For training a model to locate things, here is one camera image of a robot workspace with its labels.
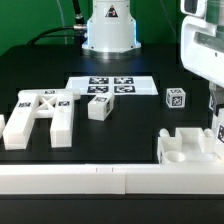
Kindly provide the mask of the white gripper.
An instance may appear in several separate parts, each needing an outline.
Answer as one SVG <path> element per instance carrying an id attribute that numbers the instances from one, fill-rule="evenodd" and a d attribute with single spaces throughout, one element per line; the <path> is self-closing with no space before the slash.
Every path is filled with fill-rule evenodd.
<path id="1" fill-rule="evenodd" d="M 224 87 L 224 0 L 181 0 L 183 66 Z"/>

